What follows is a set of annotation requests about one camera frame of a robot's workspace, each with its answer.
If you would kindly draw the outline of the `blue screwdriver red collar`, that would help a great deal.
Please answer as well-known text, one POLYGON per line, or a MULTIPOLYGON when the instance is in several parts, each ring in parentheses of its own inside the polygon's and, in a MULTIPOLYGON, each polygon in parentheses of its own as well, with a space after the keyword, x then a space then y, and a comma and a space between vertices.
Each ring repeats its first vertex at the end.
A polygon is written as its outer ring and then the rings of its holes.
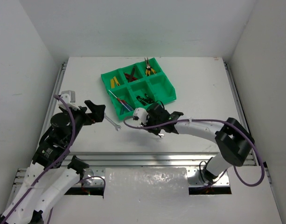
POLYGON ((122 105, 125 107, 129 112, 133 111, 134 109, 123 99, 117 97, 112 91, 109 91, 122 105))

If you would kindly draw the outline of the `small yellow utility knife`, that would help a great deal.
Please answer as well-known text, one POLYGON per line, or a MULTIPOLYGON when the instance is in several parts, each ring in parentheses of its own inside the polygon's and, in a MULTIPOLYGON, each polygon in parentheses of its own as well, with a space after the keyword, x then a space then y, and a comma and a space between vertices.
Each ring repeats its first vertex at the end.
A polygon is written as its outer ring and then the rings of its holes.
POLYGON ((116 78, 116 77, 113 77, 113 79, 114 79, 114 82, 116 83, 116 85, 117 85, 117 86, 120 86, 120 83, 119 83, 119 81, 117 80, 117 78, 116 78))

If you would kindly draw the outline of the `red utility knife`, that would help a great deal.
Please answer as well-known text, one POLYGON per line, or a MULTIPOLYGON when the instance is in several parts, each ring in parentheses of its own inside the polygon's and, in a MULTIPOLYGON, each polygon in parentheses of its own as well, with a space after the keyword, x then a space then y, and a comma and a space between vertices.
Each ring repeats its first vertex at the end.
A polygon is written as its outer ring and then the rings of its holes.
POLYGON ((137 80, 137 78, 135 76, 131 76, 128 73, 124 73, 124 75, 125 75, 125 78, 127 79, 128 82, 132 82, 132 81, 136 81, 137 80))
POLYGON ((128 82, 132 82, 134 78, 135 67, 132 68, 131 74, 129 75, 128 82))

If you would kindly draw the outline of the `yellow pliers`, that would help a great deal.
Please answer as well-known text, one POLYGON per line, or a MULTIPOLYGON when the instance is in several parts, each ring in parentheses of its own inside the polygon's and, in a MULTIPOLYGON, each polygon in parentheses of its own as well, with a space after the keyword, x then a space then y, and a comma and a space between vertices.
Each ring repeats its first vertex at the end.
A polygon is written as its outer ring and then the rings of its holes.
POLYGON ((145 71, 145 75, 148 77, 151 74, 156 74, 157 72, 152 68, 152 66, 150 65, 149 59, 148 58, 144 58, 145 60, 145 64, 146 64, 146 71, 145 71))
POLYGON ((146 76, 150 76, 151 74, 151 71, 152 71, 152 67, 149 63, 149 59, 148 58, 144 58, 145 59, 145 63, 146 63, 146 71, 145 71, 145 74, 146 76))

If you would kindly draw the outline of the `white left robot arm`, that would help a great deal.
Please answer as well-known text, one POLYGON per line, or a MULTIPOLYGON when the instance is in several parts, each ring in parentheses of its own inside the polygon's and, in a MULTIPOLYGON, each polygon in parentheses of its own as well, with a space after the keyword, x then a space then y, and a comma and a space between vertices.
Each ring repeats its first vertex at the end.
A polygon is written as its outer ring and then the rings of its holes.
POLYGON ((102 122, 105 105, 86 100, 84 107, 59 102, 60 113, 50 119, 50 127, 39 142, 23 184, 9 207, 0 214, 0 224, 42 224, 62 196, 75 184, 86 190, 96 175, 90 166, 73 156, 71 162, 52 183, 70 147, 83 126, 102 122))

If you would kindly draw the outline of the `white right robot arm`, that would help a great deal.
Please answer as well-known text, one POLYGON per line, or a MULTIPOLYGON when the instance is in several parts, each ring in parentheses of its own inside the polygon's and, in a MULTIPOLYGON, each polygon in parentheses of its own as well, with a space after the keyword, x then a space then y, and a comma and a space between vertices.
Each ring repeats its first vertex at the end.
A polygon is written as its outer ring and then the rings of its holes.
POLYGON ((254 146, 254 139, 234 118, 226 121, 198 121, 186 118, 182 112, 169 113, 158 103, 151 104, 147 109, 137 108, 134 116, 140 119, 141 125, 148 132, 155 135, 164 130, 167 133, 199 137, 217 144, 219 153, 199 169, 199 181, 204 184, 212 184, 220 173, 232 166, 242 166, 254 146))

